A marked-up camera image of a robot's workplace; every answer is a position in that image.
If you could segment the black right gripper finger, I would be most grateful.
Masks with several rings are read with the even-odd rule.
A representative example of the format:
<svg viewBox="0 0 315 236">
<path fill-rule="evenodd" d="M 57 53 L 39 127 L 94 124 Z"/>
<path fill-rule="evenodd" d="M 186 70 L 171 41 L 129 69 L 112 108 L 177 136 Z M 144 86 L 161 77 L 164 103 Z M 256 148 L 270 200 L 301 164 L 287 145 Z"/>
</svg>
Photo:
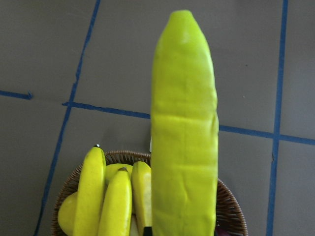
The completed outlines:
<svg viewBox="0 0 315 236">
<path fill-rule="evenodd" d="M 153 231 L 151 226 L 146 226 L 143 229 L 143 236 L 153 236 Z"/>
</svg>

